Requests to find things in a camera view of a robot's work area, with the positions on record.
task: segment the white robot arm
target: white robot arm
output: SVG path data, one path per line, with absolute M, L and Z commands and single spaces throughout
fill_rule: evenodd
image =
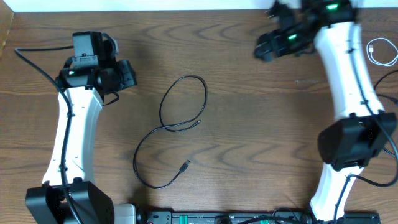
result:
M 303 1 L 302 11 L 307 19 L 296 24 L 289 8 L 276 1 L 269 13 L 271 17 L 279 16 L 280 29 L 259 38 L 255 56 L 270 61 L 273 55 L 299 54 L 313 43 L 325 66 L 336 123 L 318 138 L 324 163 L 318 189 L 310 201 L 316 223 L 344 216 L 344 205 L 355 180 L 346 181 L 347 176 L 359 175 L 386 143 L 382 131 L 372 123 L 372 115 L 385 121 L 389 134 L 396 120 L 393 114 L 384 114 L 371 85 L 361 26 L 356 23 L 356 9 L 350 1 Z
M 113 205 L 112 200 L 95 186 L 93 172 L 95 130 L 104 96 L 114 93 L 117 100 L 117 92 L 136 85 L 135 72 L 128 60 L 116 61 L 118 46 L 107 34 L 74 33 L 73 43 L 75 56 L 65 62 L 56 81 L 51 80 L 60 92 L 57 135 L 42 186 L 27 191 L 27 208 L 37 223 L 78 221 L 135 224 L 135 207 Z M 51 79 L 19 53 L 35 50 L 37 49 L 16 49 L 16 53 L 46 78 Z M 67 130 L 69 135 L 65 142 Z M 62 154 L 65 154 L 64 163 L 61 162 Z M 63 198 L 67 198 L 68 206 L 61 203 Z

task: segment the plug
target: plug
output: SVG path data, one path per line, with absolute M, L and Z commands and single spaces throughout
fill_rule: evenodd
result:
M 191 161 L 186 161 L 184 164 L 182 164 L 182 166 L 180 168 L 180 172 L 183 173 L 188 168 L 190 163 L 191 163 Z

